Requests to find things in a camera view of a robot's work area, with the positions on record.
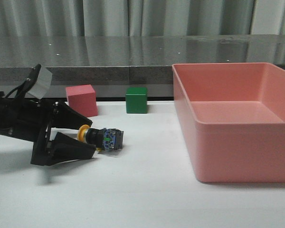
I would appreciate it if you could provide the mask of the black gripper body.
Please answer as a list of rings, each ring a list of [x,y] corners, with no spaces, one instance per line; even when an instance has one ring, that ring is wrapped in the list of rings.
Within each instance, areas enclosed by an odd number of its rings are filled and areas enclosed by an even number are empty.
[[[33,142],[31,164],[51,166],[59,163],[50,139],[58,102],[24,97],[5,98],[0,91],[0,135]]]

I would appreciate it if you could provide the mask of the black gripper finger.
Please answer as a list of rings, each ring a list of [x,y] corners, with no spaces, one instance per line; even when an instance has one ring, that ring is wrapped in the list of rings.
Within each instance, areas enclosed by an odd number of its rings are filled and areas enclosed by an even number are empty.
[[[83,125],[91,127],[93,121],[73,110],[62,101],[53,103],[52,127],[79,130]]]
[[[47,144],[47,166],[74,161],[89,160],[93,157],[96,146],[73,139],[58,132]]]

